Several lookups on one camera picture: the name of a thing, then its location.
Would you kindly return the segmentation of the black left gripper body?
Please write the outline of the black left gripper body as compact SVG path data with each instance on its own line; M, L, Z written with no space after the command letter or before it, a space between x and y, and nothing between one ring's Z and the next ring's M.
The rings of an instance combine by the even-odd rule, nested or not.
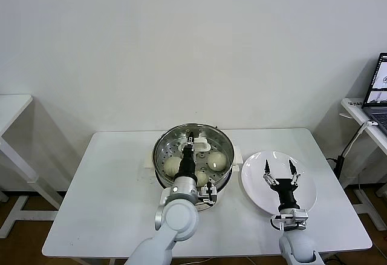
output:
M177 177L196 178L195 175L196 164L194 161L194 151L192 146L185 146L183 149L183 158L179 164Z

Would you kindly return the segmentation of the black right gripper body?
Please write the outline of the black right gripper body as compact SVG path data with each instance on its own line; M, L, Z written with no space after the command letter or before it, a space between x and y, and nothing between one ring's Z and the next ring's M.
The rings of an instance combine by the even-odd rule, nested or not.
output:
M300 209L294 197L294 191L297 190L298 184L293 183L290 178L277 178L276 181L277 183L271 184L270 188L278 194L278 210Z

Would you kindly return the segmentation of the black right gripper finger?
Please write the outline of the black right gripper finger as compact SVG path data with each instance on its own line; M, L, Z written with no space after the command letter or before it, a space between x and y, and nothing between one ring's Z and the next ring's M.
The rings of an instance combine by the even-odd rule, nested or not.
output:
M263 178L269 186L277 186L279 182L271 175L268 160L265 161Z
M298 173L297 168L294 165L294 163L291 161L291 159L288 162L289 162L289 167L292 175L291 184L297 186L298 179L301 175Z

